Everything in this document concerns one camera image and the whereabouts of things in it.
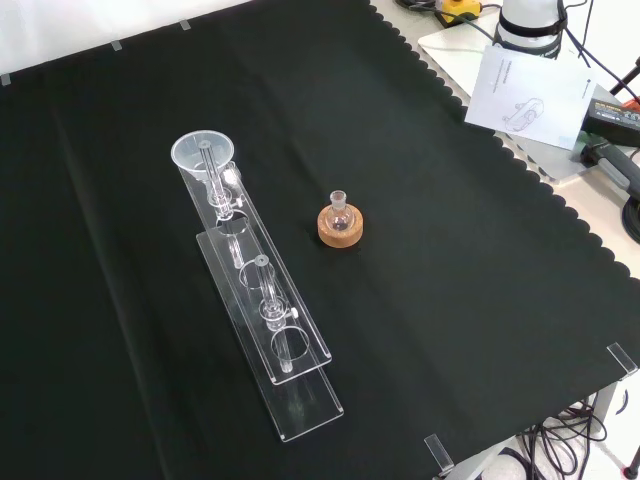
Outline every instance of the black tablecloth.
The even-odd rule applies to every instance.
[[[4,316],[19,327],[9,371],[17,391],[39,389],[13,405],[11,432],[62,422],[51,399],[66,398],[66,414],[95,417],[78,412],[83,430],[61,428],[55,448],[80,445],[95,465],[117,436],[112,478],[157,474],[151,428],[172,478],[422,479],[438,470],[428,435],[462,461],[620,378],[608,345],[640,358],[638,282],[491,132],[464,124],[367,2],[255,1],[190,23],[16,74],[0,92],[13,129],[0,142]],[[234,141],[333,353],[345,415],[289,444],[169,158],[197,129]],[[365,217],[343,251],[315,231],[338,188]],[[21,459],[48,455],[47,435],[36,429]]]

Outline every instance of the acrylic stand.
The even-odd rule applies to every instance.
[[[171,150],[205,232],[198,244],[280,438],[287,442],[343,414],[322,366],[331,361],[240,173],[233,144],[192,132]]]

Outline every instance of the cork flask stand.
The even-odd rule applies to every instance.
[[[364,222],[362,213],[346,203],[347,195],[337,190],[330,196],[331,205],[318,215],[318,235],[333,248],[346,248],[358,243],[362,237]]]

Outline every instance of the instruction manual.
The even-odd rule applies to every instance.
[[[488,46],[465,121],[571,150],[595,85],[581,64]]]

